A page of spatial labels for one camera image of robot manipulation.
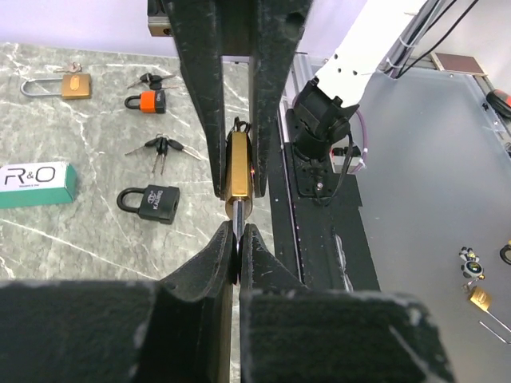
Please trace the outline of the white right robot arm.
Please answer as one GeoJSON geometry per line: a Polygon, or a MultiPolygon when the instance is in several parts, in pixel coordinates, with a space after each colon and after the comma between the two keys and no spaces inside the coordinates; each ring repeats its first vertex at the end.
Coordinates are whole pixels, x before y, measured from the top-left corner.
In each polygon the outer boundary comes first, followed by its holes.
{"type": "MultiPolygon", "coordinates": [[[[271,129],[295,50],[311,8],[309,1],[165,1],[180,71],[204,130],[218,198],[226,192],[222,59],[249,59],[254,193],[266,191],[271,129]]],[[[369,1],[328,62],[317,72],[319,89],[343,106],[356,105],[371,75],[423,1],[369,1]]]]}

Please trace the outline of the large brass padlock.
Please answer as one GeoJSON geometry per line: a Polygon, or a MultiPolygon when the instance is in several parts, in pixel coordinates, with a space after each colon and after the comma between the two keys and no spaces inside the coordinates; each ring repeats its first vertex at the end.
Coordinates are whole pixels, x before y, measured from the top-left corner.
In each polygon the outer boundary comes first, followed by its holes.
{"type": "Polygon", "coordinates": [[[82,65],[73,61],[70,65],[56,69],[61,77],[35,78],[20,85],[22,95],[30,98],[59,97],[62,100],[89,99],[92,96],[92,77],[84,73],[82,65]],[[56,84],[57,92],[50,92],[45,85],[56,84]]]}

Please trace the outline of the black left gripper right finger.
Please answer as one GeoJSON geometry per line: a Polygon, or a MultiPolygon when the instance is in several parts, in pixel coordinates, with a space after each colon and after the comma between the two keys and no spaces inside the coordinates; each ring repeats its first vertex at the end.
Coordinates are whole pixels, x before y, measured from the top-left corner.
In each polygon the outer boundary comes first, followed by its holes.
{"type": "Polygon", "coordinates": [[[311,290],[253,224],[241,259],[242,381],[454,381],[439,328],[414,296],[311,290]]]}

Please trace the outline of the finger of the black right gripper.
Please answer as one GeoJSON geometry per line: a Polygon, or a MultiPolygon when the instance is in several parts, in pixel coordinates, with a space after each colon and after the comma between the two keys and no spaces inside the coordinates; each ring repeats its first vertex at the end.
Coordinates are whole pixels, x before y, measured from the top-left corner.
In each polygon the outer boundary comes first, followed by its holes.
{"type": "Polygon", "coordinates": [[[256,197],[266,192],[275,116],[311,4],[308,0],[252,3],[249,101],[256,197]]]}
{"type": "Polygon", "coordinates": [[[219,12],[214,1],[164,1],[180,71],[207,141],[216,197],[224,197],[224,88],[219,12]]]}

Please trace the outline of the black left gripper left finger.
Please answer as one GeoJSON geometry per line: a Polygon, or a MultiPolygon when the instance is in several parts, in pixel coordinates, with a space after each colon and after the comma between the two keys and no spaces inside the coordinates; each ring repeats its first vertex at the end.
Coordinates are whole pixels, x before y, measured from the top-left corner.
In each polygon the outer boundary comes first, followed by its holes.
{"type": "Polygon", "coordinates": [[[4,281],[4,382],[226,382],[232,225],[159,281],[4,281]]]}

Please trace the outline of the orange black padlock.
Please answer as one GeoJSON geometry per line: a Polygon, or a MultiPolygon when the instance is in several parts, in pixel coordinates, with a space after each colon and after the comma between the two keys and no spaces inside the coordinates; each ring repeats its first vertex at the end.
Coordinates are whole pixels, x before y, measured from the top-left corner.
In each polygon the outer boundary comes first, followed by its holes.
{"type": "Polygon", "coordinates": [[[166,93],[163,89],[144,91],[139,95],[127,97],[124,105],[127,109],[140,110],[146,114],[164,114],[166,93]]]}

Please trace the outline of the black padlock key bunch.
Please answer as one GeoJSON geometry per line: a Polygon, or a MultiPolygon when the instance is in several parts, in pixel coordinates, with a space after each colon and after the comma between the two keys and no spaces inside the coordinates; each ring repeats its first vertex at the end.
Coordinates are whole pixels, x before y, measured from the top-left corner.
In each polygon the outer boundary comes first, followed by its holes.
{"type": "Polygon", "coordinates": [[[196,160],[202,160],[202,157],[198,154],[198,152],[195,149],[187,145],[184,145],[181,142],[174,140],[165,134],[160,133],[156,134],[154,138],[152,138],[149,141],[146,141],[140,147],[134,148],[133,150],[126,152],[125,155],[130,156],[135,152],[149,148],[154,149],[156,151],[156,157],[153,162],[152,174],[156,172],[156,168],[158,165],[160,165],[160,174],[161,175],[164,174],[165,163],[170,149],[177,152],[183,152],[196,160]]]}

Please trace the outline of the black Kaijing padlock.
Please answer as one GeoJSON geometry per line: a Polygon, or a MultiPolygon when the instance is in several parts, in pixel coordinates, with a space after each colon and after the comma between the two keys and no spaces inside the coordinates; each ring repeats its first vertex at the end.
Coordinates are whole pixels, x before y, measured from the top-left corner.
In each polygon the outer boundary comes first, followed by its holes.
{"type": "Polygon", "coordinates": [[[136,214],[139,218],[173,224],[180,202],[180,189],[172,186],[148,185],[146,188],[126,188],[117,196],[117,206],[125,212],[136,214]],[[139,207],[125,203],[125,197],[131,194],[142,195],[139,207]]]}

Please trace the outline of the orange padlock key bunch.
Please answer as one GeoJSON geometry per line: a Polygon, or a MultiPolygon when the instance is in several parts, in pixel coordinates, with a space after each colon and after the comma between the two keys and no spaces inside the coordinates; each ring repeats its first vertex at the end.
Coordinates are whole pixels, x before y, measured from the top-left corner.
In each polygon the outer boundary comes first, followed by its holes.
{"type": "Polygon", "coordinates": [[[152,73],[145,73],[138,77],[137,80],[135,80],[132,84],[127,86],[127,89],[131,89],[137,85],[140,84],[146,84],[150,90],[164,90],[164,89],[172,89],[174,88],[174,85],[164,86],[162,85],[162,82],[167,79],[174,78],[175,74],[168,74],[168,75],[159,75],[159,74],[152,74],[152,73]]]}

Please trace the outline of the small brass padlock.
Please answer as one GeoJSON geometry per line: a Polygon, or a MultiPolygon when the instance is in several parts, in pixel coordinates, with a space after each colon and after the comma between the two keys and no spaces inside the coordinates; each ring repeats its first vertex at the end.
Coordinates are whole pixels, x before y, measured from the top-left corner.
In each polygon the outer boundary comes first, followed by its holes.
{"type": "Polygon", "coordinates": [[[225,211],[232,221],[233,282],[240,280],[241,251],[245,221],[252,213],[253,167],[250,141],[251,125],[239,117],[227,137],[225,211]]]}

